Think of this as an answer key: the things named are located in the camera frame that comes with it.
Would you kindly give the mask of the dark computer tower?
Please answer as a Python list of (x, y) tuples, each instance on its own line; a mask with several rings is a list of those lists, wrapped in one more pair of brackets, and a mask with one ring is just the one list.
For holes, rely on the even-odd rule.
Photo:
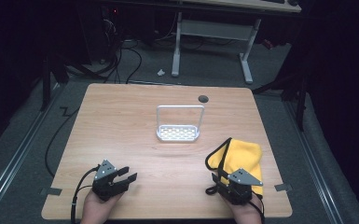
[(101, 6), (104, 36), (107, 42), (106, 59), (113, 61), (120, 44), (120, 27), (117, 7)]

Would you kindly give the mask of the metal floor rail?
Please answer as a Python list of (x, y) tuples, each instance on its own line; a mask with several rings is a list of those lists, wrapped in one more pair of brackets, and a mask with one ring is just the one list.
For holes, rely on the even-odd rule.
[(54, 84), (50, 89), (51, 99), (41, 110), (43, 90), (42, 85), (38, 85), (0, 136), (0, 201), (27, 156), (52, 104), (64, 88), (65, 84)]
[(291, 103), (283, 103), (286, 113), (289, 115), (291, 123), (293, 124), (297, 137), (300, 141), (302, 152), (304, 154), (305, 161), (309, 167), (310, 175), (313, 181), (319, 198), (323, 204), (324, 210), (328, 216), (330, 224), (343, 224), (342, 216), (337, 208), (332, 192), (324, 179), (317, 160), (315, 159), (311, 145), (304, 134), (297, 125), (296, 111)]

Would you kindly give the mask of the person's right hand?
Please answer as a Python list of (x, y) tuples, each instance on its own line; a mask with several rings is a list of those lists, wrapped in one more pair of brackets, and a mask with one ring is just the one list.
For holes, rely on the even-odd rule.
[(229, 201), (226, 204), (232, 212), (237, 224), (263, 224), (259, 211), (262, 211), (262, 202), (253, 194), (252, 200), (246, 205), (234, 205)]

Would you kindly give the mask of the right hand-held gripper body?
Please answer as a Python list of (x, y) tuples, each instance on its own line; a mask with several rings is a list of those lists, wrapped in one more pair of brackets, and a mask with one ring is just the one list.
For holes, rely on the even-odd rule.
[(252, 187), (262, 187), (263, 182), (249, 172), (240, 168), (231, 174), (219, 169), (217, 174), (221, 184), (216, 186), (217, 192), (234, 205), (245, 205), (252, 200)]

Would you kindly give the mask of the white desk with metal frame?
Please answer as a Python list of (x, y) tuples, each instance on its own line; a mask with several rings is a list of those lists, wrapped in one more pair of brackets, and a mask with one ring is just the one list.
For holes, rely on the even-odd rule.
[[(302, 8), (299, 4), (296, 7), (290, 6), (285, 0), (284, 4), (275, 4), (261, 0), (173, 0), (179, 7), (228, 7), (238, 10), (249, 10), (260, 13), (291, 13), (299, 14)], [(239, 60), (242, 66), (244, 81), (247, 84), (253, 83), (253, 77), (250, 71), (248, 57), (252, 46), (254, 45), (262, 19), (256, 16), (251, 20), (252, 24), (240, 24), (239, 22), (212, 21), (211, 19), (184, 19), (182, 11), (176, 14), (176, 33), (175, 48), (173, 52), (172, 76), (178, 77), (180, 74), (181, 60), (181, 37), (183, 35), (220, 38), (227, 40), (245, 41), (247, 45), (244, 51), (239, 54)]]

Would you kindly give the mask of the black metal stand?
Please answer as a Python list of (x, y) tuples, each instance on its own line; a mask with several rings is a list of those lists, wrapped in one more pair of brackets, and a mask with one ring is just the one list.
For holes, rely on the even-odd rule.
[(278, 78), (264, 86), (252, 90), (253, 94), (260, 94), (267, 90), (282, 90), (281, 99), (289, 102), (295, 100), (297, 108), (295, 109), (295, 121), (297, 127), (303, 132), (303, 117), (306, 109), (305, 101), (307, 94), (308, 78), (306, 76), (290, 75), (288, 77)]
[(45, 111), (51, 99), (51, 79), (54, 76), (59, 84), (66, 84), (69, 80), (67, 75), (63, 57), (60, 54), (49, 54), (43, 61), (42, 72), (42, 106), (41, 110)]

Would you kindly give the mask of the person's left hand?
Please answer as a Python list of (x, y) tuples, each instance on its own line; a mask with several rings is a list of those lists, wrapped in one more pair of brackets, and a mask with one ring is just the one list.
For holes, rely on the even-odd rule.
[(90, 190), (83, 203), (80, 224), (104, 224), (122, 196), (123, 193), (111, 197), (105, 202)]

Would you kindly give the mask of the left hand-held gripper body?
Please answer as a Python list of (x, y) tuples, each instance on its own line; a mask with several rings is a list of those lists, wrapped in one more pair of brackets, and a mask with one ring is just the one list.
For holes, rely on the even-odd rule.
[(103, 160), (92, 183), (92, 191), (103, 201), (128, 190), (128, 186), (119, 186), (114, 182), (117, 169), (110, 161)]

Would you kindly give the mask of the yellow towel with black trim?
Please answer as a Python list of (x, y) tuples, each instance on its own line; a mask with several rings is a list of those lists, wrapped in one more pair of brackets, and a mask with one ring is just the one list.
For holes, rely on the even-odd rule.
[(241, 168), (261, 182), (261, 158), (259, 144), (229, 138), (206, 157), (205, 165), (208, 170), (217, 173), (219, 181), (224, 185), (228, 184), (228, 175)]

